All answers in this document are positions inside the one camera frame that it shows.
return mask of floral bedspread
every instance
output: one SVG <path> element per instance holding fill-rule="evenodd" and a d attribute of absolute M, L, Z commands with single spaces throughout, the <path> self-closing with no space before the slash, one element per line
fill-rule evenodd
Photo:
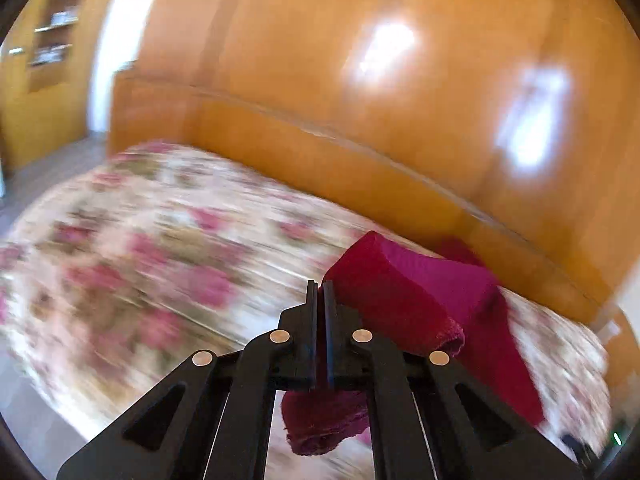
<path fill-rule="evenodd" d="M 331 202 L 212 153 L 153 142 L 50 190 L 0 250 L 2 330 L 40 394 L 93 438 L 191 352 L 235 351 L 277 326 L 362 234 Z M 505 291 L 555 444 L 599 450 L 606 353 L 585 327 Z M 268 476 L 372 478 L 366 439 L 292 455 L 276 409 Z"/>

